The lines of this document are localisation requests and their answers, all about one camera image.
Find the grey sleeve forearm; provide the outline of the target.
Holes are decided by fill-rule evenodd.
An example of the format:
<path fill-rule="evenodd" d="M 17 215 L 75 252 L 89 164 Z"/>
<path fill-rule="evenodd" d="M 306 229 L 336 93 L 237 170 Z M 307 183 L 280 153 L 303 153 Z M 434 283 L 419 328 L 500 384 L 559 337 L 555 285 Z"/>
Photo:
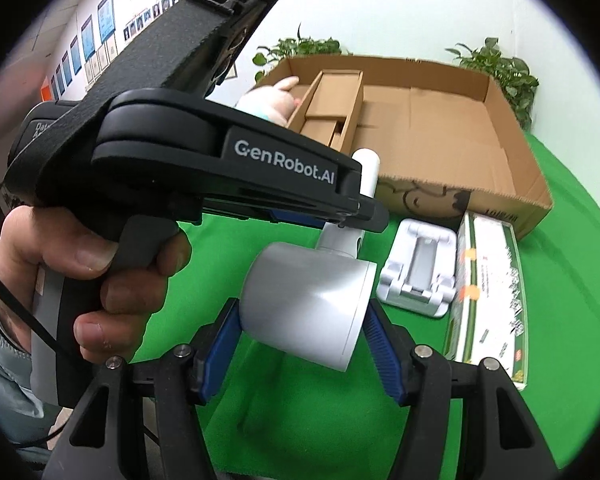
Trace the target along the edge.
<path fill-rule="evenodd" d="M 39 399 L 31 389 L 30 354 L 7 331 L 0 318 L 0 429 L 12 444 L 24 444 L 17 454 L 36 472 L 50 458 L 42 440 L 57 422 L 60 407 Z"/>

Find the person's left hand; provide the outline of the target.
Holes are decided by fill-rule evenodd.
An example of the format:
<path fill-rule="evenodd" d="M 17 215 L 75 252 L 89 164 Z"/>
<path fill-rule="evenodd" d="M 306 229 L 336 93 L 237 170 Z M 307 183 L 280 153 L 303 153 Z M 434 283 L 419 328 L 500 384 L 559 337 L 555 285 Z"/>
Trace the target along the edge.
<path fill-rule="evenodd" d="M 0 237 L 0 280 L 29 309 L 38 267 L 68 278 L 94 280 L 106 273 L 118 245 L 98 236 L 62 208 L 20 206 L 6 217 Z M 177 232 L 147 268 L 109 274 L 96 310 L 76 318 L 73 335 L 87 361 L 131 359 L 142 344 L 149 318 L 162 309 L 168 281 L 192 255 L 186 234 Z"/>

